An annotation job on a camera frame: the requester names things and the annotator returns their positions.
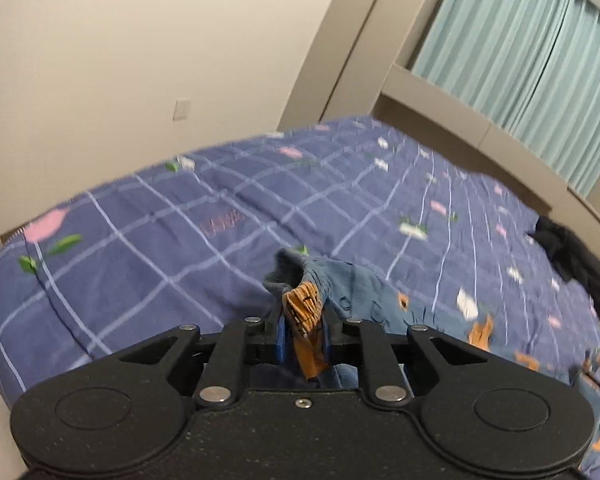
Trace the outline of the blue orange patterned pants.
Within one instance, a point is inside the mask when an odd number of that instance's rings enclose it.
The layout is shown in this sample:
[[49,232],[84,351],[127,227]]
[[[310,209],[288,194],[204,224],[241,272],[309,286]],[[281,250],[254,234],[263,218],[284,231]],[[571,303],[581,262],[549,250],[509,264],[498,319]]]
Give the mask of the blue orange patterned pants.
[[312,258],[290,249],[282,249],[275,255],[275,268],[265,277],[263,286],[282,306],[294,331],[298,372],[307,382],[321,387],[352,388],[358,383],[358,373],[351,365],[328,365],[325,361],[326,344],[318,323],[327,310],[333,310],[341,321],[358,318],[376,322],[395,335],[404,335],[413,325],[427,324],[576,387],[592,405],[596,422],[594,442],[584,456],[582,469],[587,474],[600,472],[600,382],[595,374],[543,364],[506,347],[493,335],[494,319],[490,313],[478,313],[468,320],[444,313],[432,318],[423,308],[412,307],[403,292],[371,270],[344,261]]

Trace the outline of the purple checked floral bedspread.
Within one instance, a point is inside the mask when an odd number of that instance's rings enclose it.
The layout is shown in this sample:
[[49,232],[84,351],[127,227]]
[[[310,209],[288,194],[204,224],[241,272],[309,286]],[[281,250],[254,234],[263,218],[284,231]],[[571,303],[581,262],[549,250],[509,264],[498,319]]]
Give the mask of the purple checked floral bedspread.
[[600,317],[504,183],[368,116],[176,156],[0,252],[0,393],[29,479],[600,479],[573,386],[427,324],[360,322],[352,388],[249,364],[290,249],[371,270],[432,318],[600,382]]

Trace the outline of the black garment pile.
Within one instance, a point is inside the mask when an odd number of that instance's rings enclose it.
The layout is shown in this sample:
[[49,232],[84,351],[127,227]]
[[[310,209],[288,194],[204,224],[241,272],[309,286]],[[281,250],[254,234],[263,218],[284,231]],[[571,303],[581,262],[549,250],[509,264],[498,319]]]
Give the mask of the black garment pile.
[[593,300],[600,317],[600,259],[596,257],[576,233],[539,216],[529,235],[543,248],[547,259],[565,281],[577,281]]

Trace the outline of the beige window bench cabinet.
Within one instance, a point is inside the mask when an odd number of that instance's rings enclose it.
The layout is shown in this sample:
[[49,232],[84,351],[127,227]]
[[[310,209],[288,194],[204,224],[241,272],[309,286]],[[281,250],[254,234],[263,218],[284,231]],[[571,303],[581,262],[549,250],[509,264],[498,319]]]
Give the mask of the beige window bench cabinet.
[[600,258],[600,213],[478,110],[411,73],[440,0],[332,0],[279,119],[288,130],[372,115],[454,164],[497,178]]

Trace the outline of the teal window curtain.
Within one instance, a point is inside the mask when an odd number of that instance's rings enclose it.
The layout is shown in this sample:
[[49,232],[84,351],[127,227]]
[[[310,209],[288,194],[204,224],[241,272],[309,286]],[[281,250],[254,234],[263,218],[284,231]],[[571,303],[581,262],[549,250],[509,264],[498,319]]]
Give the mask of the teal window curtain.
[[600,177],[600,9],[588,0],[442,0],[412,65],[576,191]]

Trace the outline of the white wall switch plate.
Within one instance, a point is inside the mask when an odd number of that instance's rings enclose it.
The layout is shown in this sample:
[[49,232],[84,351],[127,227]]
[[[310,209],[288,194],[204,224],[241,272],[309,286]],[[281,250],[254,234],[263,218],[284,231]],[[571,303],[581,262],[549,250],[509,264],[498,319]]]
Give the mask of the white wall switch plate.
[[177,99],[174,105],[173,120],[179,122],[188,117],[190,110],[190,99]]

